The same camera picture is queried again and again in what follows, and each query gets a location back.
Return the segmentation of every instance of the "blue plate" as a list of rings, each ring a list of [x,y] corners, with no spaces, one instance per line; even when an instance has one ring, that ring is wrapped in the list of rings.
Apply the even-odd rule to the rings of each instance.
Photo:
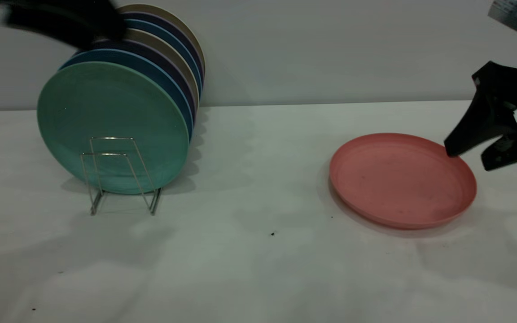
[[[196,90],[192,91],[191,87],[189,86],[187,80],[185,80],[183,74],[179,71],[179,69],[173,64],[170,59],[165,57],[162,53],[159,53],[158,51],[140,44],[135,43],[133,41],[129,41],[128,39],[124,39],[123,41],[111,41],[111,40],[104,40],[104,41],[97,41],[92,43],[91,49],[119,49],[121,51],[127,51],[131,53],[138,54],[149,61],[157,64],[162,70],[166,71],[169,76],[175,80],[177,85],[180,87],[181,91],[185,94],[187,97],[187,100],[189,102],[189,106],[191,107],[191,116],[193,116],[193,124],[195,123],[197,119],[197,108],[199,99],[195,98],[197,93]]]
[[[156,37],[159,37],[160,39],[163,39],[166,41],[169,45],[171,45],[181,56],[189,67],[191,68],[191,71],[193,71],[193,74],[195,75],[195,78],[197,79],[197,85],[199,88],[199,94],[202,93],[203,90],[203,80],[201,77],[201,71],[199,70],[199,67],[197,66],[197,63],[187,47],[181,43],[180,40],[177,39],[172,33],[166,31],[162,27],[159,27],[151,22],[142,21],[142,20],[136,20],[136,19],[126,19],[125,22],[127,23],[127,26],[129,28],[138,29],[140,31],[146,31],[152,35],[155,35]]]
[[[166,20],[164,20],[164,19],[162,19],[162,18],[160,18],[158,16],[154,16],[152,14],[146,14],[146,13],[123,13],[122,16],[123,16],[123,19],[125,19],[125,20],[131,20],[132,19],[132,20],[140,20],[140,21],[150,22],[150,24],[154,24],[154,25],[160,27],[162,30],[167,31],[168,33],[172,34],[175,37],[175,39],[178,39],[180,41],[180,43],[184,47],[186,47],[186,49],[189,51],[189,53],[191,53],[192,57],[197,58],[195,60],[195,63],[197,65],[196,70],[199,72],[199,75],[205,75],[205,73],[203,72],[202,62],[201,62],[201,58],[199,57],[199,53],[197,52],[197,50],[195,49],[195,47],[193,46],[191,41],[189,41],[189,39],[184,35],[184,33],[179,28],[177,28],[175,25],[171,24],[170,22],[168,22],[168,21],[166,21]],[[204,81],[204,78],[203,78],[202,82],[201,82],[201,88],[203,88],[204,84],[205,84],[205,81]]]
[[[89,61],[104,61],[129,67],[156,82],[156,84],[166,90],[179,107],[187,124],[189,139],[191,139],[193,136],[193,117],[191,116],[187,97],[180,90],[177,83],[159,66],[137,54],[127,51],[121,51],[119,49],[94,49],[93,51],[75,55],[63,64],[59,70],[74,64]]]

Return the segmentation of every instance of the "white table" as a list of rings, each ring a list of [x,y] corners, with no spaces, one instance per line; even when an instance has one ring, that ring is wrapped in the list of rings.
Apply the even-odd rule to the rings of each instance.
[[[517,165],[467,153],[476,201],[429,231],[378,227],[329,191],[346,141],[441,143],[468,104],[201,108],[154,217],[115,195],[90,216],[35,112],[0,112],[0,322],[517,322]]]

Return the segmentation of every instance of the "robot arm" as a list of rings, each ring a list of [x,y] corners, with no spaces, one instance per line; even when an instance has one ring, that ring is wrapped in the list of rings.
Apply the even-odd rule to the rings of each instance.
[[[517,0],[497,0],[492,18],[517,30]],[[517,163],[517,68],[492,61],[472,75],[476,94],[468,111],[444,141],[449,156],[458,156],[480,143],[501,136],[482,154],[488,171]]]
[[[47,35],[79,49],[97,37],[121,40],[127,30],[109,0],[0,0],[4,24]]]

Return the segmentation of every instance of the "dark blue plate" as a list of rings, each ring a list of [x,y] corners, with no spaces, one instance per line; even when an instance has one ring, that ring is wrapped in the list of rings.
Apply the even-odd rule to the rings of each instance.
[[[86,61],[106,61],[119,64],[132,68],[156,82],[156,84],[162,87],[169,96],[171,96],[175,104],[179,107],[187,124],[189,139],[191,139],[193,135],[193,117],[191,116],[187,97],[181,91],[179,85],[159,66],[135,53],[121,51],[119,49],[94,49],[75,55],[63,64],[59,70]]]
[[[160,39],[166,41],[169,45],[171,45],[182,57],[185,59],[191,71],[195,75],[195,79],[197,80],[197,87],[199,88],[199,93],[202,92],[203,82],[201,77],[201,71],[199,71],[199,67],[197,66],[195,58],[191,55],[187,47],[181,43],[172,33],[166,31],[162,27],[159,27],[151,22],[146,22],[142,20],[136,19],[126,19],[125,22],[129,28],[138,29],[140,31],[146,31]]]

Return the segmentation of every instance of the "white wall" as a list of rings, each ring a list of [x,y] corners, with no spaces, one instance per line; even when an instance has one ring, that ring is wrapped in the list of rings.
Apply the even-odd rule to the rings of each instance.
[[[468,99],[486,61],[517,66],[517,33],[487,17],[492,0],[147,2],[198,35],[204,105]],[[34,107],[73,51],[0,26],[0,109]]]

